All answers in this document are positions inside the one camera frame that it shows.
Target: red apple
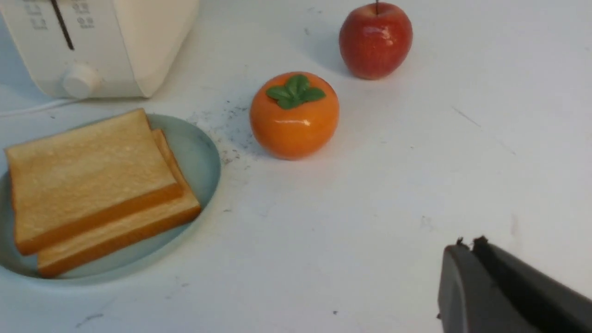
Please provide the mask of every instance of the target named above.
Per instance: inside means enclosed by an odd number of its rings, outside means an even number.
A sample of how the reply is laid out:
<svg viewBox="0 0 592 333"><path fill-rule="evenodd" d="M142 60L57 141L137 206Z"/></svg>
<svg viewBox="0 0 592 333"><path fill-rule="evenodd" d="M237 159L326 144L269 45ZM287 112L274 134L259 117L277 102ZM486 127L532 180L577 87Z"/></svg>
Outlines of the red apple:
<svg viewBox="0 0 592 333"><path fill-rule="evenodd" d="M386 2L354 9L339 31L345 65L358 78L376 80L394 72L411 49L413 29L405 12Z"/></svg>

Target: light blue plate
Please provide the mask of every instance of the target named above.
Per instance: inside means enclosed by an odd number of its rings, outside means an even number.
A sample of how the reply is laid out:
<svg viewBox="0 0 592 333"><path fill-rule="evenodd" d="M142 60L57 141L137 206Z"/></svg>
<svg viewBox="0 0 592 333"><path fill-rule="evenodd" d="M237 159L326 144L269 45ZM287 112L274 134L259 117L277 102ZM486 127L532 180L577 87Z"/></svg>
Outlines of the light blue plate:
<svg viewBox="0 0 592 333"><path fill-rule="evenodd" d="M201 203L201 214L191 223L130 245L46 281L81 283L105 281L131 274L170 253L191 229L197 227L200 220L207 217L208 203L218 187L221 174L220 154L214 142L202 130L181 119L156 114L149 114L148 119L153 129L164 131L185 179ZM18 274L40 279L36 269L37 256L23 257L14 245L14 212L10 186L10 177L6 173L0 178L0 265L6 269L0 272L0 276Z"/></svg>

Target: toaster button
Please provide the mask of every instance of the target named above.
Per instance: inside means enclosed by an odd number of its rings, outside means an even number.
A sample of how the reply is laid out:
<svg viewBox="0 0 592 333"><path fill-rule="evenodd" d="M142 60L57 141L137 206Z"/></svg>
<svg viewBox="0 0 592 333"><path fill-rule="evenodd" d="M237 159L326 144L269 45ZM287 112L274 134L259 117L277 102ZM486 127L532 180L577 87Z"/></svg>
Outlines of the toaster button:
<svg viewBox="0 0 592 333"><path fill-rule="evenodd" d="M66 71L62 85L74 98L88 98L101 85L99 73L88 65L75 63Z"/></svg>

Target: toast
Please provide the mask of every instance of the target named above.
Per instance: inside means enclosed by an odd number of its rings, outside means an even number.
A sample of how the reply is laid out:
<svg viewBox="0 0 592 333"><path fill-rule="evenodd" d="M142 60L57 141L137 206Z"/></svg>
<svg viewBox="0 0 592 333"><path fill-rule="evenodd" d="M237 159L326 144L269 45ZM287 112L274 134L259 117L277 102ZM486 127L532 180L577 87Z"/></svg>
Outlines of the toast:
<svg viewBox="0 0 592 333"><path fill-rule="evenodd" d="M14 239L30 255L180 197L143 109L5 149Z"/></svg>
<svg viewBox="0 0 592 333"><path fill-rule="evenodd" d="M200 203L181 173L164 133L162 130L155 130L153 135L168 167L183 188L183 195L42 249L37 254L37 269L41 276L56 277L119 249L188 223L199 215Z"/></svg>

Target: persimmon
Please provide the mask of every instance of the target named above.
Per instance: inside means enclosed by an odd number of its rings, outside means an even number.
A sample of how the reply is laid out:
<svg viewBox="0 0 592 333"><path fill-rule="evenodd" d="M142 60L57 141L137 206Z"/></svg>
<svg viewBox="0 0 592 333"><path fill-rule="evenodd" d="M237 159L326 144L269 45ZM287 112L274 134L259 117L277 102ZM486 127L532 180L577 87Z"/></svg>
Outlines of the persimmon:
<svg viewBox="0 0 592 333"><path fill-rule="evenodd" d="M321 149L339 122L337 94L308 72L289 72L265 83L253 97L250 123L257 142L272 156L297 160Z"/></svg>

